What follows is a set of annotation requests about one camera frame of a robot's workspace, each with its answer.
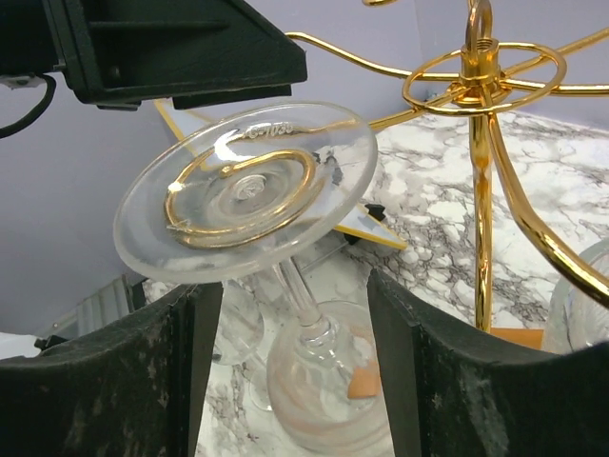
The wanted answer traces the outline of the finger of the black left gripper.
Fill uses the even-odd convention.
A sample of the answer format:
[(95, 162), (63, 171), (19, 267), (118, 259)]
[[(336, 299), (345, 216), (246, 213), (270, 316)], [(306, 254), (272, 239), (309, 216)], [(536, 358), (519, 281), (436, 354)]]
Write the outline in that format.
[(59, 69), (83, 104), (190, 109), (287, 96), (305, 51), (246, 1), (46, 1)]

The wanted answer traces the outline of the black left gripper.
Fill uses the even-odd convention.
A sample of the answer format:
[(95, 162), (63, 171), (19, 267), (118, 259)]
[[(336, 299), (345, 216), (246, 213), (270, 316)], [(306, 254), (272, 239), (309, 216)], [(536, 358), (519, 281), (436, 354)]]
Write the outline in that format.
[(1, 84), (9, 89), (56, 88), (53, 72), (65, 67), (59, 29), (64, 1), (1, 3)]

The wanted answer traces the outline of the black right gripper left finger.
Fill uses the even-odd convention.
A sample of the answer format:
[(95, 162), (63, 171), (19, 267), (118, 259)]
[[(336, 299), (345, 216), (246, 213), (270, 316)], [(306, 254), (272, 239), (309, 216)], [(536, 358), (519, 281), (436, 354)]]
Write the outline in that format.
[(1, 363), (4, 456), (192, 456), (223, 296), (179, 286), (103, 328)]

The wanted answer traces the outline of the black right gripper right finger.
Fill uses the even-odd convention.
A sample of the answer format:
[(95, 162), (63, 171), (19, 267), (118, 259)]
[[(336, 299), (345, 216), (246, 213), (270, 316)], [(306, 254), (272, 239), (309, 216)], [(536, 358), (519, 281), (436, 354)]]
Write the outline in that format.
[(556, 355), (478, 330), (372, 270), (367, 297), (399, 456), (604, 456), (608, 347)]

